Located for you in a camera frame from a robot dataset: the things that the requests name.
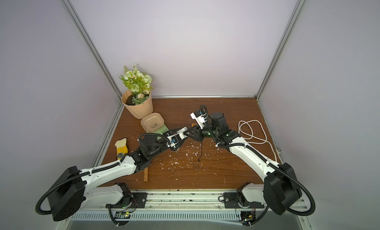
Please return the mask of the green electronic kitchen scale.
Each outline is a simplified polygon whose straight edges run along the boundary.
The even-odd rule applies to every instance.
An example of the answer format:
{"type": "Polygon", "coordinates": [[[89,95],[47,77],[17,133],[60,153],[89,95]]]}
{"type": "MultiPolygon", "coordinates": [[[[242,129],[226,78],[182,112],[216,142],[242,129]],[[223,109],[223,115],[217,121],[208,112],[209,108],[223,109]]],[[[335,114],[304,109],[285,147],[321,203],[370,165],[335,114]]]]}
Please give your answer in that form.
{"type": "Polygon", "coordinates": [[[155,130],[154,133],[163,135],[167,131],[169,131],[169,129],[166,127],[166,125],[163,125],[162,127],[155,130]]]}

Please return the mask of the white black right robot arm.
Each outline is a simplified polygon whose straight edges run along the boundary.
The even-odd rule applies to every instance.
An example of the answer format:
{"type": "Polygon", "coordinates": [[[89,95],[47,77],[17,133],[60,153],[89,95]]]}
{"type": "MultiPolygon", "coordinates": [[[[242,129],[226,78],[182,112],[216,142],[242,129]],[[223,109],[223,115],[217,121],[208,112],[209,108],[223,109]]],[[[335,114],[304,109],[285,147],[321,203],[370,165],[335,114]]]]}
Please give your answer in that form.
{"type": "Polygon", "coordinates": [[[212,115],[204,104],[193,113],[191,118],[197,125],[190,128],[193,139],[201,141],[212,138],[219,148],[228,150],[245,162],[264,182],[264,202],[278,215],[288,211],[298,216],[310,216],[316,210],[316,202],[310,191],[297,180],[294,169],[288,163],[280,164],[251,146],[237,131],[229,128],[222,112],[212,115]],[[292,209],[292,205],[305,194],[310,201],[306,211],[292,209]]]}

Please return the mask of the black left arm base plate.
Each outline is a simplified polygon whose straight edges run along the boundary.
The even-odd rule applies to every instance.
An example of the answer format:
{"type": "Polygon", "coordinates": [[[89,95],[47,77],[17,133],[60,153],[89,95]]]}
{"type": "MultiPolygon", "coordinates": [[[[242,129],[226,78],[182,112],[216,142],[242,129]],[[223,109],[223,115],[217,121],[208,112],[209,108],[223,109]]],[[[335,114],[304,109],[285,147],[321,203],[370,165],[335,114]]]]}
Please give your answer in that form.
{"type": "Polygon", "coordinates": [[[146,201],[147,201],[146,192],[132,192],[131,194],[123,196],[116,204],[107,204],[106,208],[111,208],[111,209],[145,208],[146,201]]]}

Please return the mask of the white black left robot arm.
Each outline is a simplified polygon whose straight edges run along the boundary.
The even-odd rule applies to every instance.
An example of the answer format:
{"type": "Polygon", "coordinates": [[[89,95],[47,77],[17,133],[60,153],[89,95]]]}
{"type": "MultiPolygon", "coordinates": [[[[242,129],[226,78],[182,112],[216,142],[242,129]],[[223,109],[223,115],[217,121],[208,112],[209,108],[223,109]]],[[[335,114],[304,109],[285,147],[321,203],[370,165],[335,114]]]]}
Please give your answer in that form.
{"type": "Polygon", "coordinates": [[[152,160],[171,149],[175,151],[187,139],[187,128],[174,129],[164,134],[144,133],[139,136],[139,147],[121,159],[89,169],[66,169],[58,180],[37,201],[35,212],[52,215],[56,222],[67,219],[91,202],[100,202],[104,192],[96,189],[119,177],[133,175],[147,168],[152,160]]]}

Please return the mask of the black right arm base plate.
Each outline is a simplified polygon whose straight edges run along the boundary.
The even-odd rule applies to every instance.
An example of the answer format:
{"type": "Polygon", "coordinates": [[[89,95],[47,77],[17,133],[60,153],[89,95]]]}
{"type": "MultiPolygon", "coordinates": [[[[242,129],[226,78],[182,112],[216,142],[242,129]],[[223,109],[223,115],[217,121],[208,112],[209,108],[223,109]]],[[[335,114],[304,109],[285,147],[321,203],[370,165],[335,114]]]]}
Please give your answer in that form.
{"type": "Polygon", "coordinates": [[[218,200],[224,204],[226,209],[265,208],[264,204],[260,202],[248,202],[242,194],[236,192],[225,192],[222,196],[218,197],[218,200]]]}

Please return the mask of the beige panda scale bowl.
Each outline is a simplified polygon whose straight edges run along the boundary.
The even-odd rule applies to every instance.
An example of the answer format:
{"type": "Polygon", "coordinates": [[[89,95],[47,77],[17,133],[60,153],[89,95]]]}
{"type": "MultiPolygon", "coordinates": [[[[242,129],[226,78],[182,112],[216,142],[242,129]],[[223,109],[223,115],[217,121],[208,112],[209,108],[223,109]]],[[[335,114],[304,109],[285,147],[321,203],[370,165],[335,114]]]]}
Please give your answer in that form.
{"type": "Polygon", "coordinates": [[[153,133],[164,126],[164,119],[159,113],[151,113],[141,119],[141,126],[147,133],[153,133]]]}

